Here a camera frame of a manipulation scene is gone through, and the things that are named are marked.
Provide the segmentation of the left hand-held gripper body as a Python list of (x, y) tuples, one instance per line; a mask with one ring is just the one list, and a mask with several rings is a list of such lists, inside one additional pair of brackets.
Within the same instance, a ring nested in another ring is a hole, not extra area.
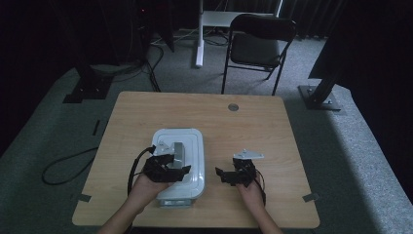
[(149, 157), (142, 169), (143, 173), (154, 182), (175, 182), (173, 169), (159, 164), (159, 156), (171, 154), (174, 156), (173, 149), (166, 143), (160, 141), (154, 149), (152, 156)]

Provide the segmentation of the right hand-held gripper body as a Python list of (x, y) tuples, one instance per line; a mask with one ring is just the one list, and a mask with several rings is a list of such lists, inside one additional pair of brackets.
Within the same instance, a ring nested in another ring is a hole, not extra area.
[(236, 173), (236, 184), (248, 187), (255, 179), (257, 170), (253, 164), (254, 159), (263, 159), (264, 155), (259, 152), (243, 149), (233, 156), (233, 165)]

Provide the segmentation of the white storage box lid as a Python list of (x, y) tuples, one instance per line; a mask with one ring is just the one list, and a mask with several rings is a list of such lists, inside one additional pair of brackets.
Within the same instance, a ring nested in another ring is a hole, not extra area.
[(160, 129), (152, 138), (156, 146), (154, 156), (173, 154), (172, 168), (190, 166), (191, 169), (181, 181), (158, 194), (158, 200), (194, 200), (205, 189), (204, 140), (197, 129)]

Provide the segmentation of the person's left hand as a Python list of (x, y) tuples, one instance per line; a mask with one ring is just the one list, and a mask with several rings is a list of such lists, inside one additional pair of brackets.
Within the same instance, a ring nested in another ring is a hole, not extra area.
[(169, 183), (154, 182), (146, 175), (139, 175), (135, 180), (129, 198), (139, 212), (149, 205), (158, 194), (170, 187)]

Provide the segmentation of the person's right hand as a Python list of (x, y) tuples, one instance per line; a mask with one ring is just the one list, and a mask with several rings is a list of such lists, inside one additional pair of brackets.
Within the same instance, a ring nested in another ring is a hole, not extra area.
[(265, 209), (261, 189), (256, 182), (252, 182), (248, 187), (242, 184), (237, 184), (236, 187), (244, 204), (252, 214)]

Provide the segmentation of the black metal stand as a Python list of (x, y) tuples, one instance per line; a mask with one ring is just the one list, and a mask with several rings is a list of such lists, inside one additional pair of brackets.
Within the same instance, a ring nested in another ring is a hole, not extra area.
[(324, 47), (309, 75), (309, 79), (320, 79), (320, 82), (316, 86), (308, 84), (298, 87), (308, 109), (341, 110), (332, 94), (332, 89), (340, 78), (341, 71), (342, 64), (335, 59), (334, 52)]
[(84, 99), (106, 99), (113, 76), (97, 74), (88, 64), (77, 65), (80, 78), (63, 103), (81, 103)]

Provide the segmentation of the black folding chair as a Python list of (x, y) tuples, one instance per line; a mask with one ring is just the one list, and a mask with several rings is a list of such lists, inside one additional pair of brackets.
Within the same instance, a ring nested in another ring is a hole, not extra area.
[(296, 22), (274, 16), (240, 14), (230, 23), (221, 93), (225, 93), (229, 68), (267, 72), (277, 70), (272, 95), (276, 93), (286, 54), (296, 36)]

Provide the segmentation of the dark curtain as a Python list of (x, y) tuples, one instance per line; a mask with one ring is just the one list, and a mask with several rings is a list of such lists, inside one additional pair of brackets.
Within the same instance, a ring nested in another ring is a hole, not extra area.
[(282, 0), (280, 16), (296, 22), (297, 35), (327, 38), (337, 23), (347, 0)]

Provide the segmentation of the white desk frame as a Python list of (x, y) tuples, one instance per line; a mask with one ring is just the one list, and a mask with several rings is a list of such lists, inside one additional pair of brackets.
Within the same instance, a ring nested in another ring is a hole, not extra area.
[(242, 12), (206, 11), (204, 0), (199, 0), (198, 12), (198, 45), (195, 65), (200, 68), (204, 65), (204, 27), (229, 27), (231, 21)]

